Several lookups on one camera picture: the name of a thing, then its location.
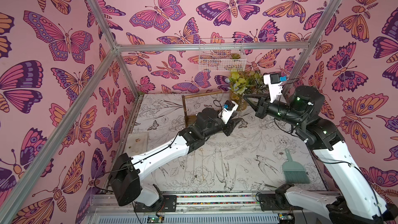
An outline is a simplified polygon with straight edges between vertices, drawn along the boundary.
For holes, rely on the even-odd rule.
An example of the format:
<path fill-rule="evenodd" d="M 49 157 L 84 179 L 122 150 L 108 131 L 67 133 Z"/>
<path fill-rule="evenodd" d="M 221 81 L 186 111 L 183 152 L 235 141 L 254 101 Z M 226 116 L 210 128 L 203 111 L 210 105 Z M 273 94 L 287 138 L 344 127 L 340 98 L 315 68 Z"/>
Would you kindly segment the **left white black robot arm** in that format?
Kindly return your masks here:
<path fill-rule="evenodd" d="M 197 114 L 196 121 L 179 131 L 169 142 L 139 155 L 121 154 L 108 177 L 119 206 L 133 202 L 148 207 L 161 205 L 163 199 L 158 187 L 144 184 L 153 171 L 170 161 L 186 156 L 201 148 L 208 139 L 218 133 L 230 136 L 242 118 L 232 118 L 232 110 L 217 112 L 206 108 Z"/>

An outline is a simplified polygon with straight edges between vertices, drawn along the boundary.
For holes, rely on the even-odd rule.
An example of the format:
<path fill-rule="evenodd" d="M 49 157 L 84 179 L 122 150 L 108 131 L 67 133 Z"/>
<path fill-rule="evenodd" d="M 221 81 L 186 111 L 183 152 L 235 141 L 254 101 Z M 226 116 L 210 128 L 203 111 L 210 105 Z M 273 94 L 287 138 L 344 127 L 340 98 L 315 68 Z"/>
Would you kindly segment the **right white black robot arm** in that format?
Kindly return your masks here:
<path fill-rule="evenodd" d="M 398 207 L 387 203 L 370 185 L 336 125 L 319 116 L 324 95 L 317 89 L 299 86 L 288 103 L 266 94 L 248 94 L 244 100 L 256 117 L 271 116 L 294 127 L 308 150 L 326 166 L 341 193 L 333 198 L 286 183 L 279 190 L 291 206 L 323 216 L 334 224 L 383 224 L 397 218 Z"/>

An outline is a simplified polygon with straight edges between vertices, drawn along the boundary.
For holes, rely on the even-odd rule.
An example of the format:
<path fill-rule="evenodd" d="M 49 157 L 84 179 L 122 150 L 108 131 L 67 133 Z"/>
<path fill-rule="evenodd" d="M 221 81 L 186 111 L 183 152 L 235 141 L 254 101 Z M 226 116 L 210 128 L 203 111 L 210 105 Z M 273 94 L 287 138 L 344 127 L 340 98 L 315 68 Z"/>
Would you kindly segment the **wooden jewelry display stand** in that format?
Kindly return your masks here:
<path fill-rule="evenodd" d="M 205 108 L 211 108 L 216 111 L 221 111 L 221 101 L 224 97 L 222 90 L 208 91 L 197 94 L 183 94 L 182 106 L 184 112 L 185 127 L 193 124 L 196 121 L 197 114 Z"/>

